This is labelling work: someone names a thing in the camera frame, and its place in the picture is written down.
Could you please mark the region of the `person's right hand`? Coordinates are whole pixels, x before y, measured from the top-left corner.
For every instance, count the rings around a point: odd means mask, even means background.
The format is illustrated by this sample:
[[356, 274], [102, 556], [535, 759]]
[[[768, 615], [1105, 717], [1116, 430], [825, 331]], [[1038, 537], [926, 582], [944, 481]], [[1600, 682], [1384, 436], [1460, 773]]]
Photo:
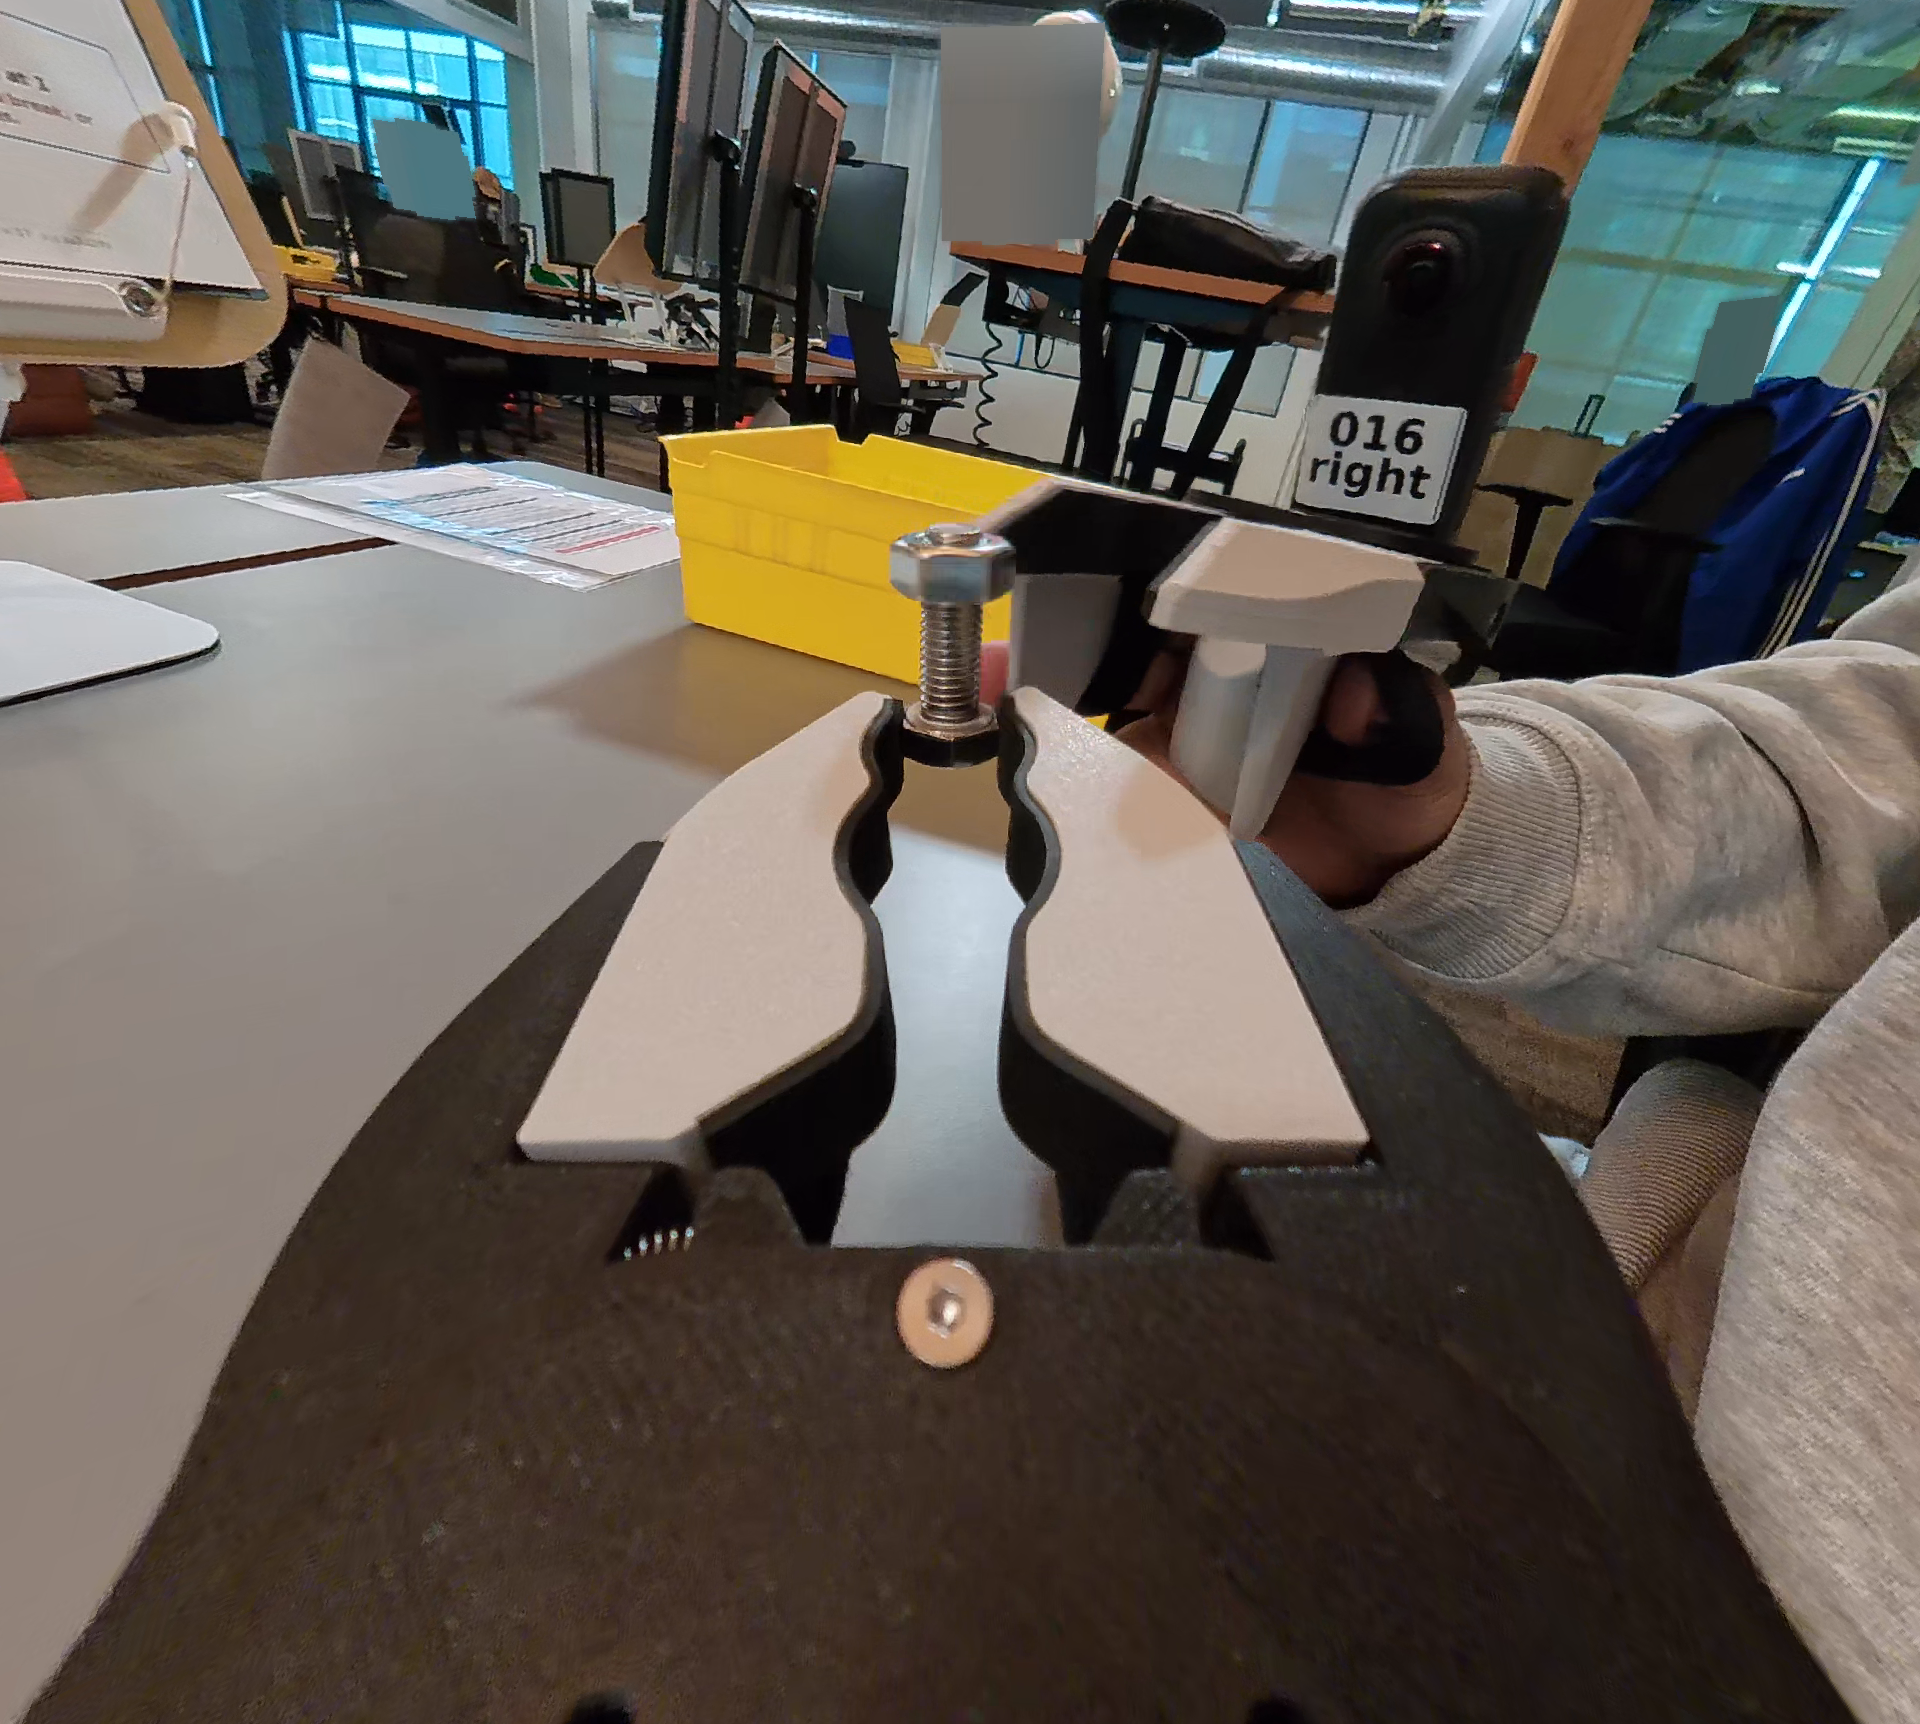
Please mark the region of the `person's right hand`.
[[1405, 656], [1347, 656], [1256, 840], [1321, 902], [1357, 908], [1449, 838], [1469, 789], [1453, 691]]

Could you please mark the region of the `laminated paper sheet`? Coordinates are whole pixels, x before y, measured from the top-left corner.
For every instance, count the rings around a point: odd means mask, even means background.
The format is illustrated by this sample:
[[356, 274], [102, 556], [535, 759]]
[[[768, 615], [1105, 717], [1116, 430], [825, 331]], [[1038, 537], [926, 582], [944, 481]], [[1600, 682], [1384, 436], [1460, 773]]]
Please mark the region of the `laminated paper sheet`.
[[233, 499], [556, 587], [601, 587], [682, 556], [673, 513], [491, 465], [260, 481]]

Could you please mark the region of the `yellow plastic bin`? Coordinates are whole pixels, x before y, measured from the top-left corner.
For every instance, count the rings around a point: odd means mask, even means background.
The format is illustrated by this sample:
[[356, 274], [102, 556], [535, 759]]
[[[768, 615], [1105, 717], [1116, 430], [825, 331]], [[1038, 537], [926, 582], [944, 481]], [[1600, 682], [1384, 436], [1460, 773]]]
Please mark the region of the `yellow plastic bin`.
[[[689, 435], [664, 454], [694, 624], [919, 691], [922, 604], [894, 587], [891, 545], [933, 524], [989, 530], [990, 509], [1060, 479], [825, 423]], [[982, 607], [982, 649], [1014, 621], [1001, 600]]]

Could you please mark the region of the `black bag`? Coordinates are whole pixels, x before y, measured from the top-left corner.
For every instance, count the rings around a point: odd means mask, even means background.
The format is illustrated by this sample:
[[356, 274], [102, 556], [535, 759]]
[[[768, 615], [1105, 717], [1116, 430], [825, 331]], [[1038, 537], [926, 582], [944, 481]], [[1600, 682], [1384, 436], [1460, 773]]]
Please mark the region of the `black bag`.
[[1122, 264], [1228, 276], [1287, 290], [1332, 290], [1337, 258], [1227, 211], [1141, 200], [1116, 247]]

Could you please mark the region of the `person's grey sweatshirt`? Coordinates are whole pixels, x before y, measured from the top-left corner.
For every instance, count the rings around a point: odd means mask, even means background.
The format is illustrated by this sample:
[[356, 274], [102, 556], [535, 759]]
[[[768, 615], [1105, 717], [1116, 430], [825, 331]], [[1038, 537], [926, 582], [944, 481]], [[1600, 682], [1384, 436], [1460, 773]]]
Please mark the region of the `person's grey sweatshirt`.
[[1675, 1059], [1581, 1200], [1742, 1544], [1862, 1721], [1918, 1718], [1918, 930], [1770, 1090]]

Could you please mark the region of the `tall black monitor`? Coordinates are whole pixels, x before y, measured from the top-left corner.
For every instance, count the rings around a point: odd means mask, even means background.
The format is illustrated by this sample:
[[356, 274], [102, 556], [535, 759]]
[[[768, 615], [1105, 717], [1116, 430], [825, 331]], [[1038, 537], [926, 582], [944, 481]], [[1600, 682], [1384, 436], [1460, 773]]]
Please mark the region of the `tall black monitor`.
[[773, 44], [761, 60], [743, 166], [740, 276], [748, 290], [801, 302], [807, 225], [828, 202], [845, 123], [849, 100], [787, 44]]
[[666, 281], [723, 276], [723, 190], [743, 159], [754, 44], [743, 0], [664, 0], [645, 243]]

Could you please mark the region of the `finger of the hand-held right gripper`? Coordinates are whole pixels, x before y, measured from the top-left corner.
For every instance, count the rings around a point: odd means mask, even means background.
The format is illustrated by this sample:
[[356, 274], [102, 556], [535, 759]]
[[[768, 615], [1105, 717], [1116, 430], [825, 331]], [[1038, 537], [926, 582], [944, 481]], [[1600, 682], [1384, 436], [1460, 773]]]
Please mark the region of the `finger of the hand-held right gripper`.
[[1125, 710], [1172, 635], [1151, 624], [1164, 573], [1220, 514], [1116, 488], [1041, 479], [989, 513], [1014, 545], [1010, 688], [1078, 714]]
[[1392, 649], [1427, 584], [1423, 561], [1227, 519], [1151, 587], [1162, 632], [1274, 649]]

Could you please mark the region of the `printed instruction sheet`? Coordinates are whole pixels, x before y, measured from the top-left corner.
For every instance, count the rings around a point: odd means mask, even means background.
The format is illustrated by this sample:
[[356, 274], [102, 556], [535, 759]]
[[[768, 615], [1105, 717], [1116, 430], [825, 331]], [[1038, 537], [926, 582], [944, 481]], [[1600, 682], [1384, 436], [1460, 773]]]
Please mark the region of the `printed instruction sheet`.
[[170, 299], [265, 297], [209, 130], [134, 0], [2, 0], [2, 345], [152, 345]]

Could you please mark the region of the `black floor lamp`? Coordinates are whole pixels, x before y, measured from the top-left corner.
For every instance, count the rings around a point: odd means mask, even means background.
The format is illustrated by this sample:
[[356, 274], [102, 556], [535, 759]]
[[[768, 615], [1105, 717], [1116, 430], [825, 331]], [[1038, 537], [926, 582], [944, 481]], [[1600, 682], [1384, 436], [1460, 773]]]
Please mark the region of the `black floor lamp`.
[[1116, 50], [1144, 60], [1137, 127], [1116, 188], [1116, 200], [1133, 204], [1167, 61], [1195, 65], [1214, 55], [1227, 43], [1227, 22], [1190, 0], [1113, 0], [1102, 9], [1102, 25]]

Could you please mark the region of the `person's right forearm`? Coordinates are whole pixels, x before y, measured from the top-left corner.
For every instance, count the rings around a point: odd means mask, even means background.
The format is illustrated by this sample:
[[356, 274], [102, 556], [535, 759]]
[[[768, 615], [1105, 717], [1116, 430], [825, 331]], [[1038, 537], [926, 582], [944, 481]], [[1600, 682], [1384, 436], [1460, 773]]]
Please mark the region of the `person's right forearm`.
[[1350, 922], [1586, 1036], [1918, 1028], [1918, 582], [1834, 638], [1676, 680], [1459, 693], [1446, 840]]

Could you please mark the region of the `white angled card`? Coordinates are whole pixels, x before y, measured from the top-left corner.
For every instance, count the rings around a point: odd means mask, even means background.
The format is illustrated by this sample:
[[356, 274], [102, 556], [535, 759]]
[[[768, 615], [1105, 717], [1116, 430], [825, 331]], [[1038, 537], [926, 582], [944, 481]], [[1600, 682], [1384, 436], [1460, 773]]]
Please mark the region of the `white angled card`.
[[260, 465], [260, 485], [373, 474], [408, 390], [323, 337], [299, 346]]

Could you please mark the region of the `wooden top standing desk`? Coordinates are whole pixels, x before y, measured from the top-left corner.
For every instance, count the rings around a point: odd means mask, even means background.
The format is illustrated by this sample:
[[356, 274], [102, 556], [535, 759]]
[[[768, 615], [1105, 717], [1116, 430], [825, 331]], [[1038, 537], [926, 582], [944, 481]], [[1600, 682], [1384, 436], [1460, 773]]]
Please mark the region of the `wooden top standing desk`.
[[1195, 352], [1223, 356], [1220, 377], [1202, 411], [1183, 465], [1172, 474], [1188, 493], [1227, 435], [1256, 352], [1274, 345], [1321, 345], [1332, 321], [1329, 290], [1286, 289], [1246, 276], [1214, 276], [1148, 265], [1116, 253], [958, 243], [954, 258], [989, 276], [982, 318], [1006, 325], [1014, 295], [1038, 295], [1071, 313], [1081, 352], [1066, 465], [1084, 481], [1112, 485], [1122, 474], [1127, 407], [1139, 352], [1158, 345], [1139, 446], [1164, 443], [1183, 363]]

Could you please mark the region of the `grey desk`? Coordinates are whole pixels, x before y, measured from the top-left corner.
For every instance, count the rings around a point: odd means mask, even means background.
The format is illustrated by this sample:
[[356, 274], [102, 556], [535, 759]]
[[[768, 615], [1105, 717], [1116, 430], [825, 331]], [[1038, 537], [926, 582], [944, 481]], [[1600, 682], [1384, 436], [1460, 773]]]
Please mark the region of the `grey desk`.
[[835, 1252], [764, 1178], [516, 1129], [653, 845], [870, 682], [382, 545], [102, 566], [219, 656], [2, 714], [2, 1718], [1125, 1715], [895, 1339], [906, 1249], [1052, 1220], [996, 1105], [990, 770], [906, 770], [898, 1028]]

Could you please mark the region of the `steel hex bolt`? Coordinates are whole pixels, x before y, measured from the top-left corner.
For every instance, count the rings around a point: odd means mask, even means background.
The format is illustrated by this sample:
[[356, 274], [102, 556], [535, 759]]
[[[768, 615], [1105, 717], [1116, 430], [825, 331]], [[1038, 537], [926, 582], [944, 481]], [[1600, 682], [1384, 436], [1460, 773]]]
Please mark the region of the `steel hex bolt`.
[[1000, 717], [982, 699], [982, 604], [922, 601], [922, 691], [904, 707], [901, 754], [958, 770], [996, 751]]

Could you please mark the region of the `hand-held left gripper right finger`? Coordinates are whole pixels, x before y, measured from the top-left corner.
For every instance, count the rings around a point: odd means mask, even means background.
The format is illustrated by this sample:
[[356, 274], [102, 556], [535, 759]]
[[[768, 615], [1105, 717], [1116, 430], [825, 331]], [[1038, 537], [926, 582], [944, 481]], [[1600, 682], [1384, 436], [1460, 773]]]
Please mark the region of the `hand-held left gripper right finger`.
[[1008, 1006], [1043, 1063], [1169, 1140], [1176, 1172], [1356, 1164], [1368, 1130], [1227, 826], [1041, 688], [1001, 699], [1038, 885]]

